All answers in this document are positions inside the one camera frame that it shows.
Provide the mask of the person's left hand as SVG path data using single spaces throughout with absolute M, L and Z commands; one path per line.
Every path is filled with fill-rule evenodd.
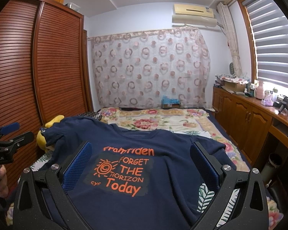
M 4 165 L 0 167 L 0 197 L 6 198 L 9 194 L 7 186 L 7 171 Z

